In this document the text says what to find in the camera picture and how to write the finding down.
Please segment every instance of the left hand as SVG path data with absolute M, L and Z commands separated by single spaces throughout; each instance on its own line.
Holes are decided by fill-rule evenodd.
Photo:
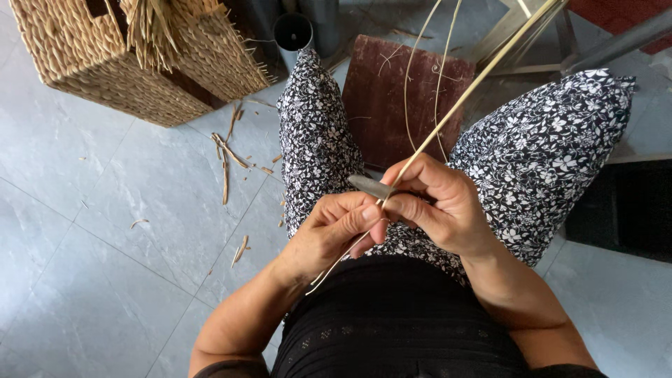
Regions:
M 386 221 L 376 198 L 363 192 L 328 194 L 320 198 L 305 222 L 282 250 L 279 259 L 295 279 L 310 282 L 371 230 L 351 251 L 358 257 L 385 240 Z

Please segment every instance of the black top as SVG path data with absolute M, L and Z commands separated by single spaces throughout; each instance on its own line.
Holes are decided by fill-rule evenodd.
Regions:
M 470 289 L 405 256 L 340 263 L 287 318 L 271 376 L 605 377 L 575 365 L 530 371 Z M 196 377 L 269 375 L 262 363 L 224 361 Z

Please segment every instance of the wicker weaving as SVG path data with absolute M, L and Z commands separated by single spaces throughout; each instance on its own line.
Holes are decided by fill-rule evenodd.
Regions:
M 121 9 L 114 1 L 99 1 L 102 11 L 90 9 L 91 0 L 10 0 L 43 83 L 161 126 L 184 123 L 212 111 L 220 100 L 269 85 L 224 5 L 172 3 L 183 51 L 170 74 L 140 68 L 128 51 L 124 12 L 136 0 L 122 0 Z

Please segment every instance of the wooden board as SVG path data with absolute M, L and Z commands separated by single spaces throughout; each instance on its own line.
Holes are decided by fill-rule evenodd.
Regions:
M 402 46 L 389 63 L 385 61 L 398 47 L 395 42 L 358 36 L 343 86 L 343 103 L 353 140 L 362 150 L 366 165 L 379 171 L 410 157 L 414 152 L 404 119 L 404 75 L 412 47 Z M 442 55 L 420 49 L 416 49 L 413 55 L 407 101 L 409 128 L 416 147 L 435 127 L 434 93 L 441 60 Z M 446 57 L 439 89 L 438 120 L 471 84 L 474 70 L 472 63 Z M 447 155 L 457 141 L 462 113 L 463 109 L 457 111 L 442 130 Z M 444 161 L 436 139 L 425 152 Z

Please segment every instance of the floral pants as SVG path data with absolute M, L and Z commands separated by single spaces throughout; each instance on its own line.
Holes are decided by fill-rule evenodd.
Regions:
M 510 101 L 460 136 L 448 165 L 474 180 L 493 232 L 527 265 L 537 264 L 619 141 L 633 87 L 634 78 L 584 71 Z M 365 174 L 364 163 L 338 84 L 314 50 L 299 52 L 278 114 L 291 238 L 322 195 L 355 190 L 347 178 Z M 366 254 L 418 258 L 466 283 L 456 255 L 403 223 Z

